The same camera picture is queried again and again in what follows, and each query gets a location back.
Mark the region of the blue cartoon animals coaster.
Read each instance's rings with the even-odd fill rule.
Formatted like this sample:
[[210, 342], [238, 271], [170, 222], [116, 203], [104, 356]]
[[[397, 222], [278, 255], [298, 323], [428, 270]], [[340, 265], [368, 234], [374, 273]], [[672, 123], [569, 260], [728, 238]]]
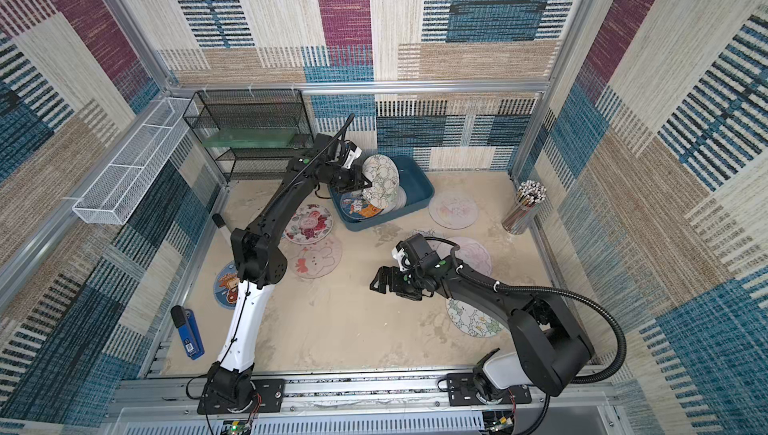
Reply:
[[382, 212], [381, 208], [376, 207], [366, 200], [361, 192], [345, 193], [340, 201], [341, 213], [349, 220], [362, 221], [376, 217]]

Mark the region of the green peony outline coaster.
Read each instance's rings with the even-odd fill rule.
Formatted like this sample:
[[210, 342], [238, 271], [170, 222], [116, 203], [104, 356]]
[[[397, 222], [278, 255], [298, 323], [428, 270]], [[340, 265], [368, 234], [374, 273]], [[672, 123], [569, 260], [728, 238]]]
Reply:
[[371, 182], [362, 191], [363, 198], [376, 208], [385, 210], [398, 196], [400, 177], [394, 161], [385, 155], [372, 155], [363, 163], [363, 175]]

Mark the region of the white bear flower coaster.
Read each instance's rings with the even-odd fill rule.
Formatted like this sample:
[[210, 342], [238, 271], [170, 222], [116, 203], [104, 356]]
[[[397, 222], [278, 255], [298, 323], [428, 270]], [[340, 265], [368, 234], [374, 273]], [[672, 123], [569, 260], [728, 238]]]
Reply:
[[397, 193], [395, 197], [395, 201], [390, 206], [390, 209], [392, 211], [397, 211], [402, 209], [407, 203], [407, 194], [402, 186], [399, 186], [397, 188]]

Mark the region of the pink checkered sheep coaster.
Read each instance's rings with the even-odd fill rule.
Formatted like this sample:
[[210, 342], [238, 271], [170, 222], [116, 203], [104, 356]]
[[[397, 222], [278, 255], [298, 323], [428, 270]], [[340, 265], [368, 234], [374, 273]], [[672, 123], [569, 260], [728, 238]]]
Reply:
[[333, 235], [309, 245], [293, 245], [287, 255], [288, 270], [302, 279], [318, 279], [335, 270], [342, 254], [342, 243]]

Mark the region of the white pink butterfly coaster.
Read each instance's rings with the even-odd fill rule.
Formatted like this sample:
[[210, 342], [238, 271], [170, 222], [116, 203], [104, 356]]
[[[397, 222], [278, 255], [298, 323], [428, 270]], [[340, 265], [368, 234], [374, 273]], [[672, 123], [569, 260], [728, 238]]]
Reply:
[[438, 238], [442, 238], [443, 235], [433, 229], [416, 229], [412, 232], [413, 235], [421, 235], [429, 244], [438, 243]]

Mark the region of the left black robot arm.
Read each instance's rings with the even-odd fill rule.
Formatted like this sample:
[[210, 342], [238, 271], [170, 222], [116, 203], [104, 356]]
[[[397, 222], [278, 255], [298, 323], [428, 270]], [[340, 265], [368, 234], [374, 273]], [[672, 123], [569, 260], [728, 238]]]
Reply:
[[245, 228], [232, 231], [238, 298], [225, 344], [205, 377], [197, 408], [200, 415], [256, 411], [255, 348], [269, 299], [288, 268], [280, 250], [286, 227], [322, 184], [338, 193], [371, 186], [358, 161], [361, 150], [345, 139], [354, 118], [349, 115], [332, 136], [317, 135], [309, 150], [291, 159], [277, 191], [259, 215]]

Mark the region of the red rose floral coaster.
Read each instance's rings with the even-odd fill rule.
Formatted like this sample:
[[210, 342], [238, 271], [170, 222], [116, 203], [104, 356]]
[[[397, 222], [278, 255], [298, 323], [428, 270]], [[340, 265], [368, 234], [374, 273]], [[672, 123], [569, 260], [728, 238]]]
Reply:
[[311, 245], [330, 235], [332, 229], [333, 218], [326, 207], [306, 204], [295, 212], [283, 235], [292, 243]]

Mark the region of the pink bunny coaster right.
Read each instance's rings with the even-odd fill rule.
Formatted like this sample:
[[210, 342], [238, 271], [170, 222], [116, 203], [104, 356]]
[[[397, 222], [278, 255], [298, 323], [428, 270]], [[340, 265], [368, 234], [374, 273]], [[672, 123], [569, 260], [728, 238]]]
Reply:
[[455, 256], [464, 264], [483, 275], [492, 274], [492, 259], [486, 248], [478, 241], [467, 237], [451, 237], [449, 241], [457, 244], [459, 249]]

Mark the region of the white green floral coaster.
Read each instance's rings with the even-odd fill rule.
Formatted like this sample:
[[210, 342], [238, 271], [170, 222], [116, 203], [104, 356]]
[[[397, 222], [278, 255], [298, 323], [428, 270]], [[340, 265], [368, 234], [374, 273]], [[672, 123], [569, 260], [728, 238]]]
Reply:
[[491, 338], [504, 331], [500, 322], [464, 302], [448, 299], [446, 310], [451, 322], [471, 337]]

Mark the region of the pink cartoon coaster far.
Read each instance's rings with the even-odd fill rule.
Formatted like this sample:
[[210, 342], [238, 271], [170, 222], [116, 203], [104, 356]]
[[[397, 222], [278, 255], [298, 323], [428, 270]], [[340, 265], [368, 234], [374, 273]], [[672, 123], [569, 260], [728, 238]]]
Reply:
[[479, 209], [474, 199], [453, 191], [437, 193], [431, 199], [428, 211], [435, 223], [451, 230], [468, 228], [479, 217]]

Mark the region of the cup of patterned sticks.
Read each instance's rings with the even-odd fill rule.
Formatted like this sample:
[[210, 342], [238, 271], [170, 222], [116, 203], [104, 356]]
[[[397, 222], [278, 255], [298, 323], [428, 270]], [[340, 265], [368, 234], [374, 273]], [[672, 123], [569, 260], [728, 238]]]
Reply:
[[511, 235], [522, 234], [546, 198], [547, 189], [541, 182], [534, 180], [522, 182], [517, 189], [511, 210], [502, 221], [504, 230]]

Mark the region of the white black marker pen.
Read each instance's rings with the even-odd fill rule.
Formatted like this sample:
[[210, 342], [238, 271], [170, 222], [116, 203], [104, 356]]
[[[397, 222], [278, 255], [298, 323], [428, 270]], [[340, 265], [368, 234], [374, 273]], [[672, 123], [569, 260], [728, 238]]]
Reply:
[[213, 214], [212, 215], [212, 221], [214, 222], [214, 224], [217, 227], [217, 229], [221, 233], [223, 233], [225, 237], [229, 236], [231, 231], [230, 231], [226, 221], [224, 220], [224, 218], [220, 214], [218, 214], [218, 213]]

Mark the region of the aluminium front rail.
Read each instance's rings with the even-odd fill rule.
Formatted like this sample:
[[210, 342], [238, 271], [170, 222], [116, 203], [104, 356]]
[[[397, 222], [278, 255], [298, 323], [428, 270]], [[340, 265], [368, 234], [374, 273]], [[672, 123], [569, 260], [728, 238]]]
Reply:
[[[275, 372], [259, 373], [259, 378], [285, 381], [280, 399], [281, 410], [259, 412], [262, 423], [269, 419], [291, 416], [344, 416], [432, 413], [457, 411], [505, 410], [514, 406], [452, 406], [450, 395], [438, 381], [450, 373], [463, 372], [463, 367], [402, 371], [369, 372]], [[108, 404], [102, 422], [117, 424], [130, 421], [202, 421], [198, 402], [186, 396], [198, 395], [201, 379], [181, 377], [140, 379], [120, 384]]]

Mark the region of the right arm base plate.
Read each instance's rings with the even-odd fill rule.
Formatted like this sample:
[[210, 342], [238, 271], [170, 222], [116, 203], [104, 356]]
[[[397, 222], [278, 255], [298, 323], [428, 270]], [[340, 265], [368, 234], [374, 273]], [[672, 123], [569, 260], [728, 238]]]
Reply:
[[512, 406], [532, 403], [530, 390], [525, 385], [510, 386], [507, 389], [496, 390], [491, 395], [483, 396], [476, 387], [470, 372], [449, 373], [439, 382], [438, 387], [444, 390], [451, 406]]

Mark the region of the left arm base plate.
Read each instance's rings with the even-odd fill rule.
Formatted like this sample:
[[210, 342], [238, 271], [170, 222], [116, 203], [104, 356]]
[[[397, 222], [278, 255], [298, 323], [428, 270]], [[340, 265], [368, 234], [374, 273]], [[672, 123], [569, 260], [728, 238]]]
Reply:
[[285, 379], [244, 379], [208, 383], [198, 402], [198, 415], [248, 415], [278, 413]]

